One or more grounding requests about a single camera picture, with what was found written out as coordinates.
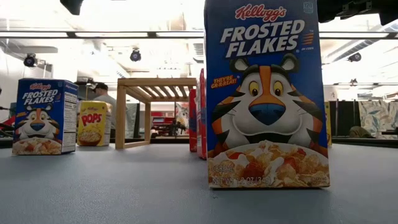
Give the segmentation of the black aluminium table frame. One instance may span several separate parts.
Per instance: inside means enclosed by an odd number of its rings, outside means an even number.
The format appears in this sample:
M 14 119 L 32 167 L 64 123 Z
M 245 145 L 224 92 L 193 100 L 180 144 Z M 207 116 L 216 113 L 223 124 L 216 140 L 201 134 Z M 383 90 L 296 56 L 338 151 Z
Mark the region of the black aluminium table frame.
M 151 144 L 188 144 L 189 138 L 152 138 Z M 396 139 L 369 139 L 369 138 L 333 138 L 333 144 L 346 144 L 355 146 L 388 147 L 398 149 Z M 12 147 L 11 138 L 0 138 L 0 149 Z

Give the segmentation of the black partition panel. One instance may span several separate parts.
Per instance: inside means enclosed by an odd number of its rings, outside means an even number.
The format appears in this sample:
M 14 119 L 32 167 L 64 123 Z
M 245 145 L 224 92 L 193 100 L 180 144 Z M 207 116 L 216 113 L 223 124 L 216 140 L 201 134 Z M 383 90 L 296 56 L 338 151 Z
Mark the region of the black partition panel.
M 354 126 L 360 126 L 358 101 L 330 101 L 331 135 L 348 136 Z

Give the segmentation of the overhead light bar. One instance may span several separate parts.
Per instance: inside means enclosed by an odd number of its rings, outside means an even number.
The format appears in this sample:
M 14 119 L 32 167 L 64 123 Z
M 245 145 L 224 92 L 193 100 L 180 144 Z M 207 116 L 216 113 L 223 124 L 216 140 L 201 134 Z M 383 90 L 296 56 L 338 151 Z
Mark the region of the overhead light bar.
M 0 39 L 201 39 L 203 31 L 139 31 L 139 32 L 95 32 L 95 31 L 0 31 Z M 398 40 L 398 32 L 320 32 L 320 39 L 336 40 Z

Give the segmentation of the person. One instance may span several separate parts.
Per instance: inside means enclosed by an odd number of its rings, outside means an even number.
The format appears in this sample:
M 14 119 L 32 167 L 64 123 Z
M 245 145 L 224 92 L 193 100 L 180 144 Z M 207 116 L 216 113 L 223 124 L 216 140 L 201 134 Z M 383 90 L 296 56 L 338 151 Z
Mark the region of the person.
M 108 86 L 104 83 L 97 83 L 94 92 L 98 95 L 94 101 L 103 101 L 112 106 L 111 108 L 111 128 L 115 129 L 116 125 L 116 100 L 108 95 Z

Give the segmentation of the olive green bag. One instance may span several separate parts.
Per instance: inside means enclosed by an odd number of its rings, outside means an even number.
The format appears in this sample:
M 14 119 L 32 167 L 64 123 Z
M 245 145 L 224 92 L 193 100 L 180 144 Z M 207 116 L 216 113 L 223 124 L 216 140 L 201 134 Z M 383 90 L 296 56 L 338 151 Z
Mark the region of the olive green bag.
M 374 137 L 367 130 L 360 126 L 353 126 L 349 131 L 349 136 L 351 138 L 367 138 L 374 139 Z

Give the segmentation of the yellow Corn Pops cereal box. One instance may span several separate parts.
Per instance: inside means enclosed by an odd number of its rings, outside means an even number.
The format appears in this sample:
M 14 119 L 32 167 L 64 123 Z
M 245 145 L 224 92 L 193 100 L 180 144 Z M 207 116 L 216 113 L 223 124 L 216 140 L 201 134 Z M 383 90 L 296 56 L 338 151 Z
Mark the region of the yellow Corn Pops cereal box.
M 108 146 L 111 136 L 112 106 L 104 101 L 82 101 L 79 110 L 77 144 Z
M 326 118 L 326 136 L 327 136 L 327 142 L 328 142 L 328 147 L 332 146 L 332 140 L 331 140 L 331 117 L 330 117 L 330 102 L 326 101 L 324 102 L 325 105 L 325 118 Z

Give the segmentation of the wooden slatted shelf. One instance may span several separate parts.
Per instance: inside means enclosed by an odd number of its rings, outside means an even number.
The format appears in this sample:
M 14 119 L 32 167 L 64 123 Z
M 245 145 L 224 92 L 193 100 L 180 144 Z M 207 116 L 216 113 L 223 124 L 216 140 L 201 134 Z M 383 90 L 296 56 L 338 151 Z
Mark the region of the wooden slatted shelf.
M 116 149 L 150 144 L 151 103 L 188 102 L 189 91 L 197 85 L 195 78 L 120 78 L 117 85 Z M 126 143 L 126 97 L 130 96 L 145 106 L 144 140 Z

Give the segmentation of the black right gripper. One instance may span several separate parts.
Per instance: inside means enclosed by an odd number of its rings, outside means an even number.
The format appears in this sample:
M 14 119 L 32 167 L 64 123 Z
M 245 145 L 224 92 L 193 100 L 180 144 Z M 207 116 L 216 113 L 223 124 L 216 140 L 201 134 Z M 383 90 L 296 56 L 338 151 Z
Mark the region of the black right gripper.
M 319 22 L 332 21 L 336 14 L 342 19 L 363 14 L 378 14 L 382 26 L 398 19 L 398 0 L 317 0 Z

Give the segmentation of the floral patterned cloth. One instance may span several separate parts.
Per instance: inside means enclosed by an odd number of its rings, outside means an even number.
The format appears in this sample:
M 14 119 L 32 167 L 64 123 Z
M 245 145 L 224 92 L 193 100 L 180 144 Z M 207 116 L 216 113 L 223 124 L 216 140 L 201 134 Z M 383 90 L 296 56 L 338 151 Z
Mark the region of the floral patterned cloth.
M 376 139 L 398 140 L 397 134 L 382 132 L 398 128 L 398 101 L 359 101 L 361 127 Z

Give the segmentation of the red Froot Loops cereal box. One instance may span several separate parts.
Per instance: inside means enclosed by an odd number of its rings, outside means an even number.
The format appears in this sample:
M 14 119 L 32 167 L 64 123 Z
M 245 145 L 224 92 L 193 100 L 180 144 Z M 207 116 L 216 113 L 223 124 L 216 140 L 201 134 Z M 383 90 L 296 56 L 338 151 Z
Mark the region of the red Froot Loops cereal box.
M 189 92 L 189 145 L 190 152 L 197 151 L 197 116 L 196 116 L 196 90 L 191 89 Z
M 206 160 L 205 77 L 203 68 L 197 79 L 195 103 L 197 115 L 197 154 L 200 159 Z

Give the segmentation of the blue Frosted Flakes cereal box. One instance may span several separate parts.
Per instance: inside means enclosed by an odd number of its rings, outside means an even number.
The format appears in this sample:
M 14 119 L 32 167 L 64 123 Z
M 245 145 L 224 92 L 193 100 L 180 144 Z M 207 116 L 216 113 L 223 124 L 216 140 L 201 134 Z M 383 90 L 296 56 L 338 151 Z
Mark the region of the blue Frosted Flakes cereal box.
M 60 155 L 76 150 L 78 86 L 68 80 L 18 81 L 14 155 Z
M 330 185 L 318 0 L 206 0 L 208 183 Z

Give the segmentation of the white cloth curtain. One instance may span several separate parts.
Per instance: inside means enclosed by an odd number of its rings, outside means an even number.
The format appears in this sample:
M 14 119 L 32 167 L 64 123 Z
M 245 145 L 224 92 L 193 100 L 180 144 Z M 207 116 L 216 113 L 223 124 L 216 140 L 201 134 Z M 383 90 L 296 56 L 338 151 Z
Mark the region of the white cloth curtain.
M 126 139 L 137 138 L 139 130 L 139 104 L 138 103 L 128 103 L 126 105 Z

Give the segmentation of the grey ceiling duct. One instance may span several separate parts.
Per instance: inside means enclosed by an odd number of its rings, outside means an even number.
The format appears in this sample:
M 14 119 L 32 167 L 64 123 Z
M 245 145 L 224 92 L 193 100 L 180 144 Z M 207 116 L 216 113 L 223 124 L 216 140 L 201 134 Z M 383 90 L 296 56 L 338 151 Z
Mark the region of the grey ceiling duct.
M 398 39 L 398 19 L 382 25 L 379 14 L 354 16 L 349 19 L 337 17 L 320 23 L 322 64 L 337 62 L 354 55 L 389 34 Z

